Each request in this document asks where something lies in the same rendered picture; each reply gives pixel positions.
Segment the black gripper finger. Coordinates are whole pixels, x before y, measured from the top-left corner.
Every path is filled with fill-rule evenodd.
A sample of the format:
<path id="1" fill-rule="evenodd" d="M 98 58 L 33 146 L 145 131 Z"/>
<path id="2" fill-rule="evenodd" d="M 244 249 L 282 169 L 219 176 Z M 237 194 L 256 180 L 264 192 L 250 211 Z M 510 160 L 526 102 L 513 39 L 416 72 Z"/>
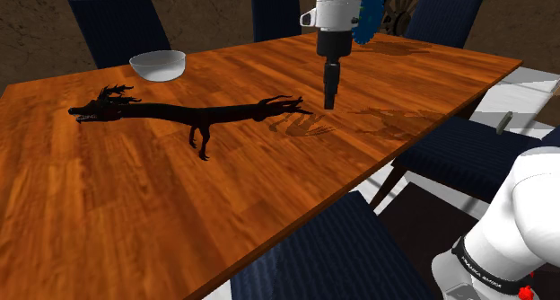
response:
<path id="1" fill-rule="evenodd" d="M 337 95 L 337 87 L 340 77 L 340 64 L 338 62 L 324 65 L 323 83 L 324 83 L 324 109 L 333 110 L 335 107 L 335 99 Z"/>

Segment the dark blue chair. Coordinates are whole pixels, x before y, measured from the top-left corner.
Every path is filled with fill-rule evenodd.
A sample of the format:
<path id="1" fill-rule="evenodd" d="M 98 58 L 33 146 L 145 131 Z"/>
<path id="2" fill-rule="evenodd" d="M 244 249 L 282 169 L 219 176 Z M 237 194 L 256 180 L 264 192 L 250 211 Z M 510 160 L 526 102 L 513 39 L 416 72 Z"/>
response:
<path id="1" fill-rule="evenodd" d="M 67 1 L 99 69 L 171 48 L 152 0 Z"/>
<path id="2" fill-rule="evenodd" d="M 300 0 L 251 0 L 253 40 L 276 40 L 302 34 Z"/>
<path id="3" fill-rule="evenodd" d="M 435 300 L 359 191 L 230 280 L 232 300 Z"/>
<path id="4" fill-rule="evenodd" d="M 462 49 L 483 0 L 419 0 L 403 36 Z"/>
<path id="5" fill-rule="evenodd" d="M 498 134 L 493 127 L 452 117 L 393 160 L 371 207 L 377 207 L 406 172 L 489 203 L 516 157 L 540 144 L 539 138 Z"/>

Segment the wooden dining table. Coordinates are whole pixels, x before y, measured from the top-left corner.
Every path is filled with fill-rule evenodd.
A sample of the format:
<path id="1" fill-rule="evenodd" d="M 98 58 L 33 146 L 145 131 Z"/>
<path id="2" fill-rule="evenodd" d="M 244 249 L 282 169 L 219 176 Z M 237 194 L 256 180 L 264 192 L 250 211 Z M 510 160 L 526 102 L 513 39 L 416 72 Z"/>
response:
<path id="1" fill-rule="evenodd" d="M 379 34 L 323 107 L 314 34 L 190 54 L 178 79 L 117 66 L 0 98 L 0 300 L 199 300 L 519 65 Z M 77 123 L 107 85 L 191 107 L 301 100 L 316 119 L 215 124 L 207 159 L 158 119 Z"/>

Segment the small grey bar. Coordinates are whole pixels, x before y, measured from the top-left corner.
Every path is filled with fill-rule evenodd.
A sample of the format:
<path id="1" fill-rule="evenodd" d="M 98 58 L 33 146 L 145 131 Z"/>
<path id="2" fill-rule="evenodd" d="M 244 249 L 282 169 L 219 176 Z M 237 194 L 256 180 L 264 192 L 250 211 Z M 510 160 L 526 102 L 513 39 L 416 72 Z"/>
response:
<path id="1" fill-rule="evenodd" d="M 503 115 L 503 118 L 500 120 L 500 122 L 498 123 L 498 125 L 496 127 L 496 134 L 497 135 L 501 135 L 503 133 L 503 131 L 505 130 L 505 128 L 507 127 L 509 122 L 512 120 L 512 117 L 513 117 L 513 112 L 512 111 L 508 111 Z"/>

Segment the white bowl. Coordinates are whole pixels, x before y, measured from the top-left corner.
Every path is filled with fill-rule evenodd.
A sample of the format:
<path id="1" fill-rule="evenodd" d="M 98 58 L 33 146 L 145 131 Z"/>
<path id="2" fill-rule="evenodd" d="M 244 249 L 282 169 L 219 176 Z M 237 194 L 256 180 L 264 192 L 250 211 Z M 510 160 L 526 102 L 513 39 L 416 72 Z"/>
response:
<path id="1" fill-rule="evenodd" d="M 131 57 L 129 64 L 144 80 L 168 82 L 184 73 L 186 54 L 178 50 L 155 50 Z"/>

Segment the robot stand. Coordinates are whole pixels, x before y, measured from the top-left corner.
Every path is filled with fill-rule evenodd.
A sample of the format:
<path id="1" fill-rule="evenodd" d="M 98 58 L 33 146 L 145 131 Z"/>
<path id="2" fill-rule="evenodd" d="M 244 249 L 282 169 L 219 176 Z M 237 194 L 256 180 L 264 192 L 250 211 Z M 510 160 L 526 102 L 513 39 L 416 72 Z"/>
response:
<path id="1" fill-rule="evenodd" d="M 435 300 L 442 300 L 431 270 L 433 257 L 447 251 L 477 220 L 412 182 L 381 211 L 379 218 Z"/>

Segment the blue toothed round object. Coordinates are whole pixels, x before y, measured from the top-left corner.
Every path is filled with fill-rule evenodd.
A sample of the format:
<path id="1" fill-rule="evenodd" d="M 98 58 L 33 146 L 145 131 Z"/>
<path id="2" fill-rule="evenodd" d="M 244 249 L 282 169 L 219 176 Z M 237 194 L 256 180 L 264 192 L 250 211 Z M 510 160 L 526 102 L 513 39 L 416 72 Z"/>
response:
<path id="1" fill-rule="evenodd" d="M 384 14 L 385 0 L 362 0 L 358 25 L 352 29 L 354 42 L 367 44 L 378 31 Z"/>

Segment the black dragon figure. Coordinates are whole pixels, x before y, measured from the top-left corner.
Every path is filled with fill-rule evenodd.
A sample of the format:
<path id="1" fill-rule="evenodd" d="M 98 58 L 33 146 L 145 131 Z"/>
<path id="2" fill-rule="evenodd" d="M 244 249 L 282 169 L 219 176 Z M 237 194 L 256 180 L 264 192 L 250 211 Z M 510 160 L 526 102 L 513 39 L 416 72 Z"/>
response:
<path id="1" fill-rule="evenodd" d="M 210 126 L 216 123 L 235 122 L 252 119 L 260 122 L 268 117 L 284 113 L 301 113 L 306 111 L 300 107 L 302 98 L 296 100 L 288 95 L 263 99 L 257 103 L 190 108 L 164 103 L 143 103 L 140 99 L 127 97 L 124 94 L 126 85 L 106 86 L 95 100 L 82 107 L 72 107 L 68 113 L 75 116 L 79 123 L 92 121 L 114 121 L 119 119 L 149 118 L 174 121 L 190 126 L 188 142 L 195 146 L 195 132 L 202 136 L 199 158 L 207 160 L 206 144 L 210 139 Z"/>

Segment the dark spoked wheel ornament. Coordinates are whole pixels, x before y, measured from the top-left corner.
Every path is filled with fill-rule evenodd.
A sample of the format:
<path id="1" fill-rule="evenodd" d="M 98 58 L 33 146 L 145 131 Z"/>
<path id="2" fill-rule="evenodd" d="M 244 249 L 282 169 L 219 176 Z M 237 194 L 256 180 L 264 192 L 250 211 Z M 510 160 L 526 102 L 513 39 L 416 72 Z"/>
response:
<path id="1" fill-rule="evenodd" d="M 419 0 L 383 0 L 384 13 L 378 32 L 402 36 Z"/>

